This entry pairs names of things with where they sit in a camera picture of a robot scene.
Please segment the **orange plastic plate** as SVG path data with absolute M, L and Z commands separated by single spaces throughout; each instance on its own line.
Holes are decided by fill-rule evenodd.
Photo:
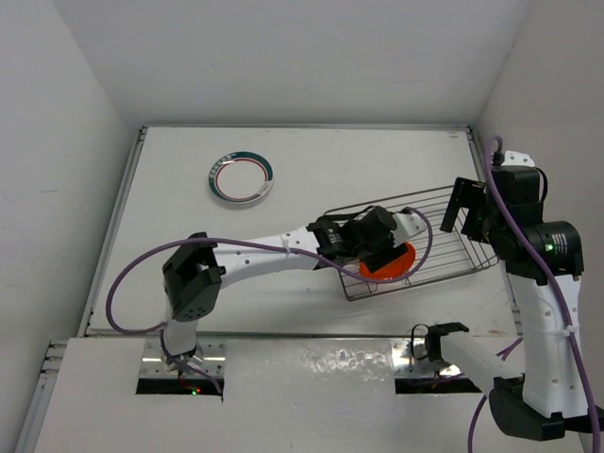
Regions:
M 398 278 L 406 274 L 412 268 L 416 258 L 416 251 L 412 244 L 405 243 L 403 253 L 400 253 L 395 259 L 386 263 L 375 271 L 371 271 L 365 261 L 361 261 L 359 272 L 362 277 L 389 280 Z

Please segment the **dark green rimmed plate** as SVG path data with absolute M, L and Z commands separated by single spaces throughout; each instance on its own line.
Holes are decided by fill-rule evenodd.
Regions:
M 273 166 L 264 156 L 251 151 L 228 153 L 215 161 L 209 171 L 210 194 L 220 203 L 247 206 L 260 202 L 275 182 Z

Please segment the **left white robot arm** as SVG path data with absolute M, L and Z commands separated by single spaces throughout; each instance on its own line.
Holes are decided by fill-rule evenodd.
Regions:
M 169 304 L 163 333 L 167 360 L 187 360 L 194 354 L 198 321 L 213 311 L 221 289 L 281 271 L 344 267 L 354 260 L 376 272 L 403 256 L 409 239 L 425 228 L 408 209 L 391 212 L 375 206 L 356 214 L 323 215 L 250 245 L 192 235 L 162 266 Z

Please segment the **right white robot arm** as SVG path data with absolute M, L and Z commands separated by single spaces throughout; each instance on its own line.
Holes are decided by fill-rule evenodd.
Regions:
M 501 167 L 492 179 L 493 188 L 457 178 L 441 229 L 451 231 L 458 211 L 466 209 L 462 235 L 490 245 L 504 262 L 520 310 L 525 369 L 486 351 L 459 322 L 428 327 L 425 357 L 458 366 L 487 397 L 508 436 L 543 442 L 573 431 L 597 437 L 603 410 L 586 397 L 586 373 L 575 361 L 584 271 L 579 233 L 567 221 L 544 221 L 541 170 Z

